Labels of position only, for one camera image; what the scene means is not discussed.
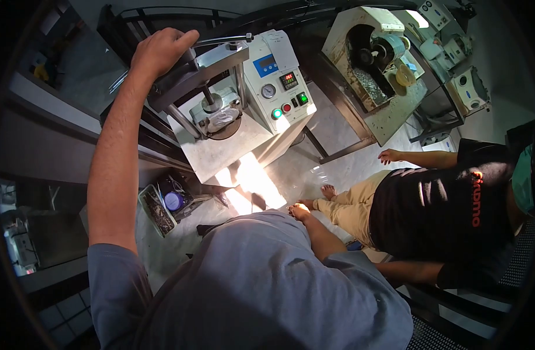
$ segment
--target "blue display panel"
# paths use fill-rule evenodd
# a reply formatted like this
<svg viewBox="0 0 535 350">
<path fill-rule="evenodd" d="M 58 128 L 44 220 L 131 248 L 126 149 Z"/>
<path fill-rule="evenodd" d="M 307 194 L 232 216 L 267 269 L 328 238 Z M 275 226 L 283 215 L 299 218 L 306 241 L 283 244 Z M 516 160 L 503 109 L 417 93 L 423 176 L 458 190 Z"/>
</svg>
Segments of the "blue display panel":
<svg viewBox="0 0 535 350">
<path fill-rule="evenodd" d="M 272 54 L 255 60 L 254 67 L 256 67 L 260 78 L 279 70 Z"/>
</svg>

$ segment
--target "black switch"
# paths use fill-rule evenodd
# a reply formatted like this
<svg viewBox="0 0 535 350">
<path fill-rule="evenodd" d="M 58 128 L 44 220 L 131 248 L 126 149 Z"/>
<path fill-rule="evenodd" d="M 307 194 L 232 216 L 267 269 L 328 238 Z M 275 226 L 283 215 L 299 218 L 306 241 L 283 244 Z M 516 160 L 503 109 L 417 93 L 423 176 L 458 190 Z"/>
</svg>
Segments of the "black switch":
<svg viewBox="0 0 535 350">
<path fill-rule="evenodd" d="M 297 95 L 297 100 L 299 101 L 299 105 L 303 106 L 308 103 L 308 96 L 303 91 Z"/>
</svg>

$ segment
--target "metal shavings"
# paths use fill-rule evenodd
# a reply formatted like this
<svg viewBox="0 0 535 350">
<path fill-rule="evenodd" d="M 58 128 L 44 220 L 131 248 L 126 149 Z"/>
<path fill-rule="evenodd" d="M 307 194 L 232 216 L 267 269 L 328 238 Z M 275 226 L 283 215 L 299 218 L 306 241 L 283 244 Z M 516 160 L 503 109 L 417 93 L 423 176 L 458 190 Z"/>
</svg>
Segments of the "metal shavings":
<svg viewBox="0 0 535 350">
<path fill-rule="evenodd" d="M 355 74 L 355 77 L 357 77 L 362 87 L 365 89 L 366 93 L 377 106 L 382 105 L 388 100 L 388 96 L 382 91 L 380 86 L 376 84 L 376 81 L 374 81 L 369 73 L 356 67 L 352 70 L 353 74 Z"/>
</svg>

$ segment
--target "digital temperature display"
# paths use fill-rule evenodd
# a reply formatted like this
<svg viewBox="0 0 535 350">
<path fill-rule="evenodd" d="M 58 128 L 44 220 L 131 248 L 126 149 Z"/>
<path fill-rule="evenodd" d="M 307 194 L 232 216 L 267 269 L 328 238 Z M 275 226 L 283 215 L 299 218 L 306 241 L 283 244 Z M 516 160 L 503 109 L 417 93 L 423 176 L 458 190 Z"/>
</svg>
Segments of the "digital temperature display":
<svg viewBox="0 0 535 350">
<path fill-rule="evenodd" d="M 280 76 L 279 80 L 281 80 L 281 83 L 283 84 L 283 88 L 285 89 L 285 91 L 299 85 L 299 82 L 297 81 L 297 77 L 295 77 L 295 74 L 293 72 L 289 74 L 285 74 L 284 76 Z"/>
</svg>

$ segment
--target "foot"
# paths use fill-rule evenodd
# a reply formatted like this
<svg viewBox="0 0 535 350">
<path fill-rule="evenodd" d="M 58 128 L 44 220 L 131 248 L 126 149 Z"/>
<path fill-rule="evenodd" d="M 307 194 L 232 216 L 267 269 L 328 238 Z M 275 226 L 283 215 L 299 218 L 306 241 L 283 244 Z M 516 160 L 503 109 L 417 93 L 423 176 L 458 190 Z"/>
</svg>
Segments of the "foot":
<svg viewBox="0 0 535 350">
<path fill-rule="evenodd" d="M 314 210 L 314 201 L 312 199 L 299 199 L 297 203 L 304 204 L 309 210 Z"/>
<path fill-rule="evenodd" d="M 336 188 L 333 185 L 324 185 L 320 187 L 320 190 L 327 200 L 332 200 L 332 198 L 337 195 Z"/>
</svg>

